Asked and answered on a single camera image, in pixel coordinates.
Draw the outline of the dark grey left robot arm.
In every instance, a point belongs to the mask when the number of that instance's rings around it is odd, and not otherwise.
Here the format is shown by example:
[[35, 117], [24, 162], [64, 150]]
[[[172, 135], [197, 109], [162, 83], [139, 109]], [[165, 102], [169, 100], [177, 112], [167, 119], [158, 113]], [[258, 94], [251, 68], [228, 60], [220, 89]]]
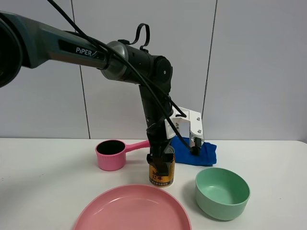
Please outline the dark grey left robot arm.
[[21, 67], [34, 69], [48, 60], [89, 66], [112, 81], [137, 84], [147, 124], [147, 162], [159, 176], [170, 172], [172, 157], [165, 120], [173, 113], [170, 90], [173, 68], [163, 56], [153, 56], [122, 40], [107, 47], [96, 39], [57, 29], [23, 16], [0, 14], [0, 84], [9, 84]]

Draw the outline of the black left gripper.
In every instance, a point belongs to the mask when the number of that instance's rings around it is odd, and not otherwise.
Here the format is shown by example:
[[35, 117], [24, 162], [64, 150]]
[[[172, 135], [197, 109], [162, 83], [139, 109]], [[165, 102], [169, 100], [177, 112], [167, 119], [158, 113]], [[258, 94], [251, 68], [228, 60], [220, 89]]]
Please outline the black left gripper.
[[154, 164], [158, 176], [168, 176], [167, 155], [165, 154], [170, 145], [167, 138], [165, 122], [147, 121], [147, 138], [150, 143], [150, 153], [147, 154], [148, 164]]

